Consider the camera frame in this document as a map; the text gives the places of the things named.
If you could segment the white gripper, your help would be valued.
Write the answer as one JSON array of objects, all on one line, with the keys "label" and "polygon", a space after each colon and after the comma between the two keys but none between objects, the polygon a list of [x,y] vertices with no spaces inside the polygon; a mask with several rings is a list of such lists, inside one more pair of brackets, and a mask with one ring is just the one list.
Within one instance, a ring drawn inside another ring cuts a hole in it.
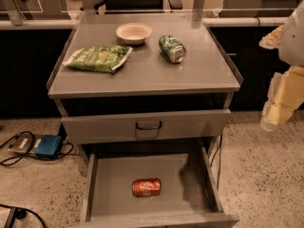
[{"label": "white gripper", "polygon": [[[282,29],[283,26],[275,28],[260,40],[259,45],[267,49],[279,48]],[[304,103],[304,67],[291,66],[284,73],[276,72],[267,97],[260,126],[266,131],[273,131],[288,122]]]}]

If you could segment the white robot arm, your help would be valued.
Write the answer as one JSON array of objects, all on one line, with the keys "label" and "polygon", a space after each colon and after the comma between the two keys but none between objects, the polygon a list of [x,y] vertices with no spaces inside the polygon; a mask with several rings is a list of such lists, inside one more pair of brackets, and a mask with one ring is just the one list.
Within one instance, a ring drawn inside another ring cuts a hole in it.
[{"label": "white robot arm", "polygon": [[273,131],[288,122],[304,103],[304,2],[287,21],[261,39],[262,48],[278,49],[279,59],[290,68],[276,72],[270,82],[260,126]]}]

